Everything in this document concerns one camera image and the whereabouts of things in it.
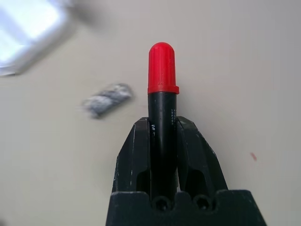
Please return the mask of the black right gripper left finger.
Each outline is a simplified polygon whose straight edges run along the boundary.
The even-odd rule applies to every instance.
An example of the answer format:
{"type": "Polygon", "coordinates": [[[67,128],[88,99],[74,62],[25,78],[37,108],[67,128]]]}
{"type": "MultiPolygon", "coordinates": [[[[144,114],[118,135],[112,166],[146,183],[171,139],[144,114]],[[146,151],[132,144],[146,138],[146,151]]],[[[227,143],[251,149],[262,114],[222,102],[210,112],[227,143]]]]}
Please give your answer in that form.
{"type": "Polygon", "coordinates": [[[150,132],[147,117],[135,122],[117,156],[112,193],[151,194],[150,132]]]}

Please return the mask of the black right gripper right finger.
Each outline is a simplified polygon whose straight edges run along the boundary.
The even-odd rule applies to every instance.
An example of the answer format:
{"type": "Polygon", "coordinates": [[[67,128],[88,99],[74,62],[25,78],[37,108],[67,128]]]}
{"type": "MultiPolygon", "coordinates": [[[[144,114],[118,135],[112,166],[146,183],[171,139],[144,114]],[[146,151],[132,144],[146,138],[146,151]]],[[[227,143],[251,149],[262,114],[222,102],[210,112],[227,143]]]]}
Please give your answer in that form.
{"type": "Polygon", "coordinates": [[[191,196],[227,190],[217,156],[194,122],[177,118],[177,168],[180,189],[191,196]]]}

